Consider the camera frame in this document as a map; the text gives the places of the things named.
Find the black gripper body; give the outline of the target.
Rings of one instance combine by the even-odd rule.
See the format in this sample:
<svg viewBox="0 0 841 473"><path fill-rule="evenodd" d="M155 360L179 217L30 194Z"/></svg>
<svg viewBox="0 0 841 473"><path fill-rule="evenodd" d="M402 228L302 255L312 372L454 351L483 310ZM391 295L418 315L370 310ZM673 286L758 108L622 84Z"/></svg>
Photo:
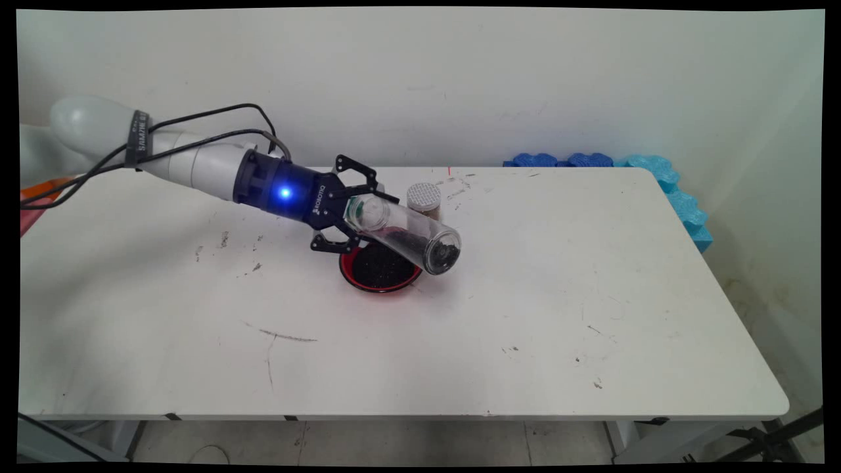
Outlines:
<svg viewBox="0 0 841 473"><path fill-rule="evenodd" d="M247 152L235 178L234 202L322 230L343 218L349 198L338 197L342 189L332 173Z"/></svg>

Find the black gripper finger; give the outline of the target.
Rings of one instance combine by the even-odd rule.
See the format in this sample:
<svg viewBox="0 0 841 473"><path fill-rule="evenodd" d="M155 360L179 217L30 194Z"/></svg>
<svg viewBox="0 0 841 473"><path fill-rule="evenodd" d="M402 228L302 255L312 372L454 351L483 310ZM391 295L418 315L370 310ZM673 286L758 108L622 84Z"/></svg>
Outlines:
<svg viewBox="0 0 841 473"><path fill-rule="evenodd" d="M382 200L387 200L393 204L399 204L400 199L396 196L387 194L380 189L380 183L376 179L376 171L367 167L361 162L355 161L348 156L342 154L338 155L334 160L334 174L341 174L345 171L352 170L364 177L364 185L354 185L340 189L334 192L334 198L341 200L342 198L349 198L357 195L372 194Z"/></svg>
<svg viewBox="0 0 841 473"><path fill-rule="evenodd" d="M345 240L331 240L325 233L328 230L338 231L346 237ZM347 223L337 223L324 229L314 230L309 248L316 252L327 252L328 254L351 254L358 246L366 246L367 243L369 243L369 237L359 234Z"/></svg>

